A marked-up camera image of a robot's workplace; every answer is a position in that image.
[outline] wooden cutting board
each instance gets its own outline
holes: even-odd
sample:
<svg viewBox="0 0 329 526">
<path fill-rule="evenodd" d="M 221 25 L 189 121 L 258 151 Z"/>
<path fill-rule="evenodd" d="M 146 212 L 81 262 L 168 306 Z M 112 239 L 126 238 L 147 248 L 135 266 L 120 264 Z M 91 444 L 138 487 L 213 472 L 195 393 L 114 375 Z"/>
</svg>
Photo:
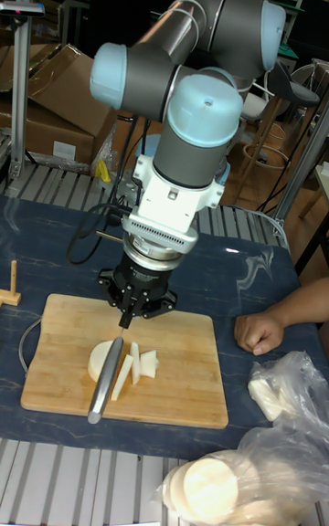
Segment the wooden cutting board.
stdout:
<svg viewBox="0 0 329 526">
<path fill-rule="evenodd" d="M 97 343 L 120 332 L 120 313 L 107 301 L 49 295 L 35 357 L 21 405 L 29 410 L 86 416 L 95 388 L 87 366 Z M 131 342 L 140 353 L 156 349 L 156 378 L 132 386 L 129 375 L 119 399 L 104 416 L 168 425 L 224 428 L 228 424 L 213 322 L 174 311 L 134 320 L 123 333 L 122 359 Z"/>
</svg>

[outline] fist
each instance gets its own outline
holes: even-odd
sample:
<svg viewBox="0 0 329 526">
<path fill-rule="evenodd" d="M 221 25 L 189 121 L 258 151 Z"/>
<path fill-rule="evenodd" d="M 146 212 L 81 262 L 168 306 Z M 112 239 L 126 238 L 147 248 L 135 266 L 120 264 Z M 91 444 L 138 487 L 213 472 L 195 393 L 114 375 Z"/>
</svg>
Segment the fist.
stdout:
<svg viewBox="0 0 329 526">
<path fill-rule="evenodd" d="M 283 334 L 282 323 L 270 311 L 237 317 L 234 327 L 238 345 L 254 355 L 262 355 L 278 347 Z"/>
</svg>

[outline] gray cable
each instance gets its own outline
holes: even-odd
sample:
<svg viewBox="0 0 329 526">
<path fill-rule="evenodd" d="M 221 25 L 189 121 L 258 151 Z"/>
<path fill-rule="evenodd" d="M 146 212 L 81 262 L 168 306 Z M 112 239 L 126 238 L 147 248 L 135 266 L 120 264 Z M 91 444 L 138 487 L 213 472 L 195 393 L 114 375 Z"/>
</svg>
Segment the gray cable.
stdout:
<svg viewBox="0 0 329 526">
<path fill-rule="evenodd" d="M 286 233 L 285 233 L 283 227 L 281 226 L 281 224 L 276 219 L 274 219 L 273 217 L 267 216 L 266 214 L 263 214 L 262 212 L 258 212 L 257 210 L 246 209 L 246 207 L 240 207 L 239 205 L 227 205 L 227 207 L 233 207 L 234 209 L 242 209 L 242 211 L 246 212 L 247 214 L 253 214 L 255 216 L 265 217 L 265 219 L 267 219 L 268 222 L 270 222 L 270 224 L 282 236 L 284 244 L 286 245 L 287 250 L 289 250 L 289 252 L 290 252 L 290 248 L 289 248 L 289 244 L 288 244 L 288 239 L 287 239 Z"/>
<path fill-rule="evenodd" d="M 27 363 L 24 359 L 24 356 L 23 356 L 23 347 L 24 347 L 24 341 L 26 340 L 26 337 L 27 335 L 35 328 L 37 327 L 37 325 L 39 325 L 39 323 L 41 322 L 41 317 L 39 317 L 39 319 L 37 319 L 34 323 L 32 323 L 32 325 L 30 325 L 29 327 L 27 327 L 27 329 L 24 331 L 21 339 L 20 339 L 20 342 L 19 342 L 19 345 L 18 345 L 18 357 L 19 357 L 19 361 L 21 362 L 22 364 L 22 367 L 23 367 L 23 370 L 25 372 L 25 374 L 27 375 Z"/>
</svg>

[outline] dark blue tablecloth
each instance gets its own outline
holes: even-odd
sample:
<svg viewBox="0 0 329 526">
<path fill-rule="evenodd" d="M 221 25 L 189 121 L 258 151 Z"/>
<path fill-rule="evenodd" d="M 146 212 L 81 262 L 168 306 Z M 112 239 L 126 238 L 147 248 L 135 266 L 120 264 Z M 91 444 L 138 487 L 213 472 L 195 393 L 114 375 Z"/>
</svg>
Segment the dark blue tablecloth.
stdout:
<svg viewBox="0 0 329 526">
<path fill-rule="evenodd" d="M 66 249 L 82 213 L 52 205 L 0 197 L 0 288 L 9 284 L 10 261 L 17 259 L 18 306 L 0 309 L 0 437 L 99 447 L 137 454 L 198 458 L 224 447 L 236 447 L 254 426 L 267 426 L 250 399 L 247 381 L 252 354 L 243 352 L 233 338 L 240 313 L 264 310 L 298 286 L 289 253 L 236 238 L 201 235 L 196 248 L 171 277 L 179 310 L 212 317 L 228 404 L 228 426 L 223 430 L 160 426 L 104 420 L 92 426 L 87 418 L 24 410 L 19 404 L 24 372 L 18 361 L 18 343 L 24 330 L 43 312 L 48 294 L 63 293 L 103 299 L 96 283 L 99 270 L 115 266 L 122 250 L 103 241 L 85 265 L 71 266 Z M 86 251 L 93 240 L 82 243 Z M 38 329 L 27 338 L 25 356 L 31 361 Z M 291 350 L 307 351 L 329 380 L 323 346 L 312 324 L 295 325 L 285 333 L 281 347 L 261 358 L 278 358 Z"/>
</svg>

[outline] clear plastic bag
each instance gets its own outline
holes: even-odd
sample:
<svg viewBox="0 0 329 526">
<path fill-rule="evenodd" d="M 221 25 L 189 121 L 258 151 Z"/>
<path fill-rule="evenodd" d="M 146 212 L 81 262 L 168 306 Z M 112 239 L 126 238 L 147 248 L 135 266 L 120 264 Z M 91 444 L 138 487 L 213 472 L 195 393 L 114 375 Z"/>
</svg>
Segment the clear plastic bag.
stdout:
<svg viewBox="0 0 329 526">
<path fill-rule="evenodd" d="M 255 394 L 255 383 L 262 383 L 259 385 L 266 386 L 267 391 Z M 306 352 L 290 352 L 280 360 L 263 365 L 254 363 L 249 391 L 250 385 L 251 397 L 262 410 L 269 410 L 275 402 L 272 398 L 276 399 L 278 414 L 272 420 L 289 424 L 296 430 L 302 422 L 304 431 L 319 431 L 329 446 L 329 385 Z"/>
<path fill-rule="evenodd" d="M 105 162 L 108 171 L 113 170 L 114 165 L 116 164 L 117 156 L 118 156 L 118 153 L 112 149 L 114 134 L 117 129 L 117 125 L 118 125 L 118 121 L 116 121 L 113 124 L 111 128 L 111 132 L 106 137 L 104 143 L 102 144 L 94 160 L 92 161 L 91 166 L 90 166 L 91 175 L 95 174 L 96 166 L 97 166 L 99 159 L 102 159 Z"/>
<path fill-rule="evenodd" d="M 70 173 L 90 174 L 90 165 L 86 163 L 78 163 L 69 159 L 63 159 L 52 154 L 41 154 L 31 152 L 31 156 L 37 164 L 42 164 L 53 169 L 61 169 L 61 171 L 69 171 Z"/>
<path fill-rule="evenodd" d="M 203 526 L 297 526 L 317 500 L 329 500 L 329 386 L 306 353 L 255 364 L 284 408 L 272 428 L 254 428 L 236 451 L 218 451 L 172 469 L 162 500 Z"/>
</svg>

